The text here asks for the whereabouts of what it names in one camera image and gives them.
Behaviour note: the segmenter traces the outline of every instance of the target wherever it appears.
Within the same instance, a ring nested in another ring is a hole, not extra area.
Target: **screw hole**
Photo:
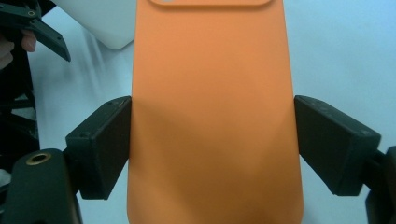
[[[41,164],[49,159],[50,159],[49,153],[39,153],[39,154],[36,154],[36,155],[32,156],[31,158],[29,158],[29,160],[26,161],[26,164],[38,165],[38,164]]]

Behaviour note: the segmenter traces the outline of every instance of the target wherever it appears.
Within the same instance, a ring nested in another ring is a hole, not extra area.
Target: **orange phone case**
[[[137,0],[133,224],[301,223],[283,3]]]

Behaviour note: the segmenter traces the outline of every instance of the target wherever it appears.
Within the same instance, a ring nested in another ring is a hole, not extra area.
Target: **white device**
[[[110,49],[134,40],[136,0],[53,0]]]

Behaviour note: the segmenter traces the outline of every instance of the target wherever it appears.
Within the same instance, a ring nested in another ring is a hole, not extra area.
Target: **phone case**
[[[280,0],[137,0],[131,223],[301,223]]]

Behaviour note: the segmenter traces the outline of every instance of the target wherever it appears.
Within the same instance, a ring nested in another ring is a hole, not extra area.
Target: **black clip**
[[[0,27],[33,31],[40,43],[70,62],[70,54],[62,35],[41,20],[38,2],[32,0],[23,5],[20,7],[0,2]],[[15,37],[6,38],[16,41]]]

